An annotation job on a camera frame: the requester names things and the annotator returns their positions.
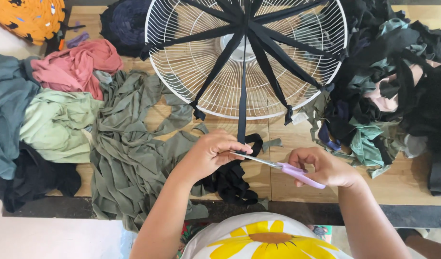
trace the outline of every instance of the pink fabric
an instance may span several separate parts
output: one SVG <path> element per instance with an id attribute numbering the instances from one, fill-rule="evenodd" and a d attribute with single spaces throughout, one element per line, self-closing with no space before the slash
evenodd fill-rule
<path id="1" fill-rule="evenodd" d="M 91 92 L 102 100 L 94 70 L 115 74 L 123 61 L 108 40 L 83 41 L 72 49 L 54 52 L 43 60 L 32 60 L 34 78 L 44 88 L 63 92 Z"/>
<path id="2" fill-rule="evenodd" d="M 431 60 L 427 60 L 427 63 L 430 64 L 432 67 L 437 67 L 437 66 L 441 65 L 441 63 L 434 62 Z M 411 65 L 409 68 L 411 69 L 412 77 L 414 78 L 414 86 L 416 86 L 417 83 L 419 82 L 420 78 L 422 78 L 424 71 L 422 70 L 422 68 L 419 65 L 416 65 L 416 64 Z M 372 92 L 366 93 L 364 95 L 364 97 L 370 98 L 372 100 L 372 102 L 377 105 L 379 110 L 381 110 L 383 112 L 396 111 L 396 109 L 398 108 L 398 95 L 395 95 L 391 99 L 387 99 L 385 97 L 382 97 L 382 95 L 380 94 L 380 83 L 381 82 L 390 82 L 395 79 L 396 79 L 396 74 L 393 74 L 389 77 L 386 77 L 386 78 L 380 80 L 379 82 L 376 83 L 376 89 Z"/>

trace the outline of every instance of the sunflower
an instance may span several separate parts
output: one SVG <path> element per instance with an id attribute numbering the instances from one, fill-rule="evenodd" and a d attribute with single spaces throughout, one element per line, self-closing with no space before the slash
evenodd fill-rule
<path id="1" fill-rule="evenodd" d="M 273 221 L 268 228 L 268 221 L 246 225 L 230 232 L 230 238 L 214 242 L 208 247 L 221 245 L 210 255 L 211 259 L 228 259 L 240 252 L 247 244 L 260 242 L 251 259 L 295 259 L 313 258 L 335 259 L 325 248 L 339 251 L 335 246 L 320 239 L 283 233 L 284 222 Z"/>

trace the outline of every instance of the purple scissors handle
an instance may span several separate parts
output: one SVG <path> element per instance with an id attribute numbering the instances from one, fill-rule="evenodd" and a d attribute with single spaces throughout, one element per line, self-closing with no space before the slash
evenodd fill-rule
<path id="1" fill-rule="evenodd" d="M 281 168 L 281 171 L 285 174 L 288 174 L 292 177 L 294 177 L 295 179 L 308 184 L 312 187 L 318 188 L 318 189 L 324 189 L 326 187 L 326 185 L 321 184 L 319 182 L 315 182 L 314 180 L 308 178 L 305 176 L 305 172 L 304 170 L 297 168 L 295 166 L 292 166 L 288 163 L 277 163 L 278 165 L 282 166 L 283 168 Z"/>

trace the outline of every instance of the wire grille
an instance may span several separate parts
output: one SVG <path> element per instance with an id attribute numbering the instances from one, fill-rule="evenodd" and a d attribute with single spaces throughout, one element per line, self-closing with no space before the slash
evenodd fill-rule
<path id="1" fill-rule="evenodd" d="M 222 10 L 215 0 L 195 1 Z M 264 0 L 256 16 L 308 2 L 311 1 Z M 145 38 L 147 42 L 156 44 L 224 25 L 227 23 L 178 0 L 153 0 L 147 14 Z M 347 46 L 347 25 L 338 0 L 330 0 L 325 6 L 265 26 L 329 53 L 339 53 Z M 334 59 L 277 44 L 321 85 L 330 83 L 340 67 L 341 63 Z M 221 52 L 220 38 L 213 38 L 152 50 L 150 59 L 165 85 L 190 103 Z M 286 101 L 293 109 L 298 109 L 320 93 L 316 87 L 298 79 L 268 54 L 267 57 Z M 238 119 L 242 66 L 242 62 L 229 59 L 199 100 L 201 111 Z M 270 118 L 286 110 L 275 97 L 255 59 L 246 62 L 246 92 L 247 119 Z"/>

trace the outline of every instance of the fan hub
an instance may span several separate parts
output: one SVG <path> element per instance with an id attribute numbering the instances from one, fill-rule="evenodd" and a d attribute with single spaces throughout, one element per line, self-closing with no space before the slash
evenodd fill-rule
<path id="1" fill-rule="evenodd" d="M 225 36 L 220 37 L 220 48 L 222 51 L 224 51 L 225 46 L 227 46 L 227 43 L 232 39 L 233 34 L 227 34 Z M 240 45 L 233 51 L 233 53 L 230 55 L 230 59 L 233 59 L 237 62 L 243 62 L 243 56 L 244 56 L 244 38 L 241 39 Z M 254 60 L 255 55 L 252 51 L 251 44 L 249 43 L 249 39 L 246 37 L 246 54 L 245 54 L 246 61 Z"/>

